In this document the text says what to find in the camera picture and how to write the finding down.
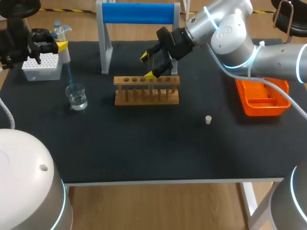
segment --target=glowing blue ring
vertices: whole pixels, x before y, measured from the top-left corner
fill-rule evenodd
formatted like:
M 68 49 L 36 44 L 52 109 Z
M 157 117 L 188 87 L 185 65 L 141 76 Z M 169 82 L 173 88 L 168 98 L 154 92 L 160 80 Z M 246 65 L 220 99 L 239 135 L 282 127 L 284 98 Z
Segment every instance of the glowing blue ring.
M 297 60 L 296 60 L 296 77 L 300 83 L 303 83 L 303 81 L 301 80 L 301 77 L 299 76 L 299 62 L 301 61 L 301 57 L 302 57 L 303 51 L 306 48 L 306 46 L 307 44 L 303 45 L 303 47 L 298 53 Z
M 209 11 L 207 10 L 207 7 L 203 7 L 203 9 L 205 10 L 206 14 L 208 15 L 208 18 L 210 20 L 210 22 L 212 23 L 212 25 L 215 27 L 215 29 L 217 30 L 219 27 L 217 26 L 217 24 L 215 23 L 214 19 L 212 18 L 211 14 L 209 13 Z
M 253 53 L 251 54 L 251 56 L 249 57 L 249 59 L 248 59 L 246 62 L 244 62 L 244 63 L 242 63 L 241 65 L 238 65 L 238 66 L 227 66 L 227 65 L 225 65 L 225 64 L 224 64 L 224 66 L 225 66 L 226 68 L 229 68 L 229 69 L 240 68 L 240 67 L 242 67 L 242 66 L 245 66 L 245 65 L 246 65 L 247 63 L 249 63 L 251 60 L 253 60 L 253 59 L 256 57 L 256 54 L 257 54 L 256 48 L 254 47 Z
M 292 175 L 291 175 L 291 180 L 290 180 L 290 189 L 291 189 L 291 195 L 292 195 L 292 198 L 293 198 L 293 201 L 295 203 L 295 206 L 298 210 L 298 212 L 301 214 L 302 218 L 307 222 L 307 217 L 306 215 L 304 214 L 303 210 L 301 209 L 301 207 L 299 206 L 297 200 L 296 200 L 296 197 L 295 197 L 295 194 L 294 194 L 294 189 L 293 189 L 293 175 L 294 175 L 294 172 L 296 170 L 296 167 L 293 169 L 293 172 L 292 172 Z
M 63 181 L 62 181 L 62 185 L 63 185 L 63 192 L 64 192 L 64 201 L 63 201 L 62 210 L 61 210 L 61 212 L 59 214 L 59 217 L 58 217 L 57 221 L 54 223 L 54 225 L 52 226 L 52 228 L 50 230 L 54 230 L 55 229 L 55 227 L 57 226 L 57 224 L 58 224 L 59 220 L 61 219 L 61 217 L 63 215 L 63 212 L 64 212 L 64 207 L 65 207 L 65 203 L 66 203 L 66 189 L 65 189 L 65 185 L 64 185 Z

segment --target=white cable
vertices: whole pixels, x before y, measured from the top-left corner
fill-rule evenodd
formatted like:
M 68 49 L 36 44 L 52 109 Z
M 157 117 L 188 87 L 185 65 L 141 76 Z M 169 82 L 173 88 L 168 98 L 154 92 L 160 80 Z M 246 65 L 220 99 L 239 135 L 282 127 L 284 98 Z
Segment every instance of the white cable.
M 6 107 L 5 103 L 3 102 L 3 100 L 0 98 L 0 106 L 3 108 L 4 112 L 6 113 L 6 115 L 8 116 L 10 123 L 11 123 L 11 129 L 15 129 L 15 120 L 13 115 L 11 114 L 10 110 L 8 109 L 8 107 Z
M 292 106 L 307 120 L 307 114 L 306 112 L 285 92 L 283 91 L 281 88 L 279 88 L 277 85 L 273 84 L 272 82 L 262 79 L 262 78 L 254 78 L 254 77 L 242 77 L 242 76 L 238 76 L 235 74 L 230 73 L 228 70 L 226 70 L 224 68 L 224 66 L 221 64 L 221 62 L 219 61 L 219 59 L 216 57 L 215 53 L 213 52 L 213 50 L 211 49 L 211 47 L 207 44 L 208 49 L 210 54 L 212 55 L 212 57 L 214 58 L 214 60 L 216 61 L 217 65 L 221 68 L 221 70 L 227 74 L 229 77 L 235 78 L 235 79 L 239 79 L 239 80 L 250 80 L 250 81 L 258 81 L 258 82 L 262 82 L 264 84 L 267 84 L 269 86 L 271 86 L 273 89 L 275 89 L 276 91 L 278 91 L 282 96 L 284 96 L 291 104 Z
M 263 46 L 264 46 L 264 41 L 261 41 L 261 42 L 259 43 L 258 48 L 256 49 L 256 53 L 255 53 L 254 58 L 250 61 L 250 65 L 249 65 L 249 67 L 248 67 L 248 77 L 249 77 L 249 78 L 251 78 L 250 72 L 251 72 L 251 67 L 252 67 L 252 65 L 253 65 L 253 63 L 254 63 L 254 60 L 256 59 L 256 56 L 257 56 L 259 50 L 260 50 L 261 47 L 263 47 Z

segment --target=wooden floor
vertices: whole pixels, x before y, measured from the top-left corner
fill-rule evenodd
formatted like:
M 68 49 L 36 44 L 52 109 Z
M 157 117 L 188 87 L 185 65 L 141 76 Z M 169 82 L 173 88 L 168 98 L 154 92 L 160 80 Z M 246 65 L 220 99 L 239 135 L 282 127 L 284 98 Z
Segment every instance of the wooden floor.
M 43 8 L 95 10 L 94 0 L 41 0 Z M 118 2 L 174 2 L 175 0 L 118 0 Z M 191 0 L 198 11 L 209 0 Z M 269 0 L 252 0 L 255 10 L 274 10 Z M 74 12 L 39 12 L 29 18 L 32 28 L 53 29 L 61 20 L 72 28 L 73 41 L 97 41 L 95 15 Z M 184 17 L 180 26 L 184 26 Z M 108 25 L 112 40 L 156 40 L 160 25 Z M 253 14 L 248 30 L 255 38 L 283 38 L 272 28 L 272 14 Z M 294 38 L 293 42 L 307 40 Z M 0 75 L 0 86 L 6 72 Z M 258 203 L 270 183 L 254 183 Z M 76 187 L 71 192 L 72 230 L 246 230 L 241 193 L 237 184 L 173 184 Z M 263 230 L 270 230 L 267 223 Z

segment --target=black table mat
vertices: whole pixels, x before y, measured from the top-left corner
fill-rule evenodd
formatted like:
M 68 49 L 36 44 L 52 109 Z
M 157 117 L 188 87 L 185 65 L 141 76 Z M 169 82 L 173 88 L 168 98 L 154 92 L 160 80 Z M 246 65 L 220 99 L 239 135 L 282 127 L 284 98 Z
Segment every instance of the black table mat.
M 306 120 L 293 107 L 280 117 L 247 117 L 234 80 L 205 47 L 179 61 L 180 105 L 115 107 L 113 76 L 147 73 L 139 58 L 153 44 L 113 42 L 106 76 L 97 42 L 70 42 L 74 81 L 86 88 L 82 112 L 69 109 L 65 69 L 61 80 L 40 82 L 10 71 L 0 97 L 16 129 L 49 149 L 65 183 L 284 177 L 305 158 Z M 307 110 L 304 85 L 289 85 Z M 209 126 L 206 115 L 213 118 Z M 9 127 L 3 112 L 0 127 Z

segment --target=orange tray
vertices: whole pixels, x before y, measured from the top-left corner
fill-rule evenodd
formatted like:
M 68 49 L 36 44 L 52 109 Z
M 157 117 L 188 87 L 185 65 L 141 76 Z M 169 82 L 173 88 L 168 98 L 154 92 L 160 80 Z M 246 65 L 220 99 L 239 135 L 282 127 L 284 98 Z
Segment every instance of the orange tray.
M 287 94 L 289 85 L 285 80 L 267 78 Z M 245 113 L 248 116 L 279 116 L 291 104 L 279 92 L 270 86 L 249 80 L 237 80 L 236 86 Z

